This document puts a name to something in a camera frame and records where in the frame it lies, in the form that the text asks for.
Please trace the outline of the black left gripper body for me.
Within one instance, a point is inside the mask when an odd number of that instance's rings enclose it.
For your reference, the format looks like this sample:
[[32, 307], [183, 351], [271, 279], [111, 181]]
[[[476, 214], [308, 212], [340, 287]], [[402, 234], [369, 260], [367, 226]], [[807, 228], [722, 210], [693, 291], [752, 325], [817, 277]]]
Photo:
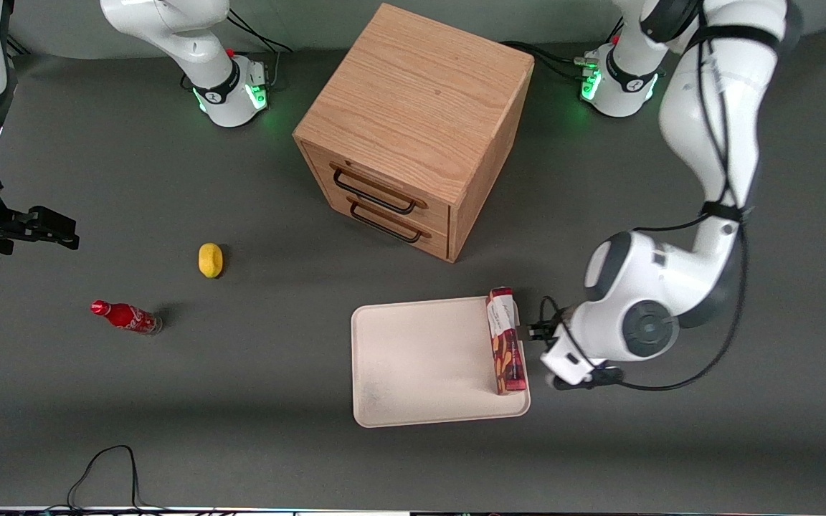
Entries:
[[557, 331], [561, 330], [561, 334], [567, 333], [570, 330], [571, 318], [574, 316], [576, 307], [560, 307], [548, 317], [543, 319], [543, 341], [546, 346], [553, 346], [559, 339]]

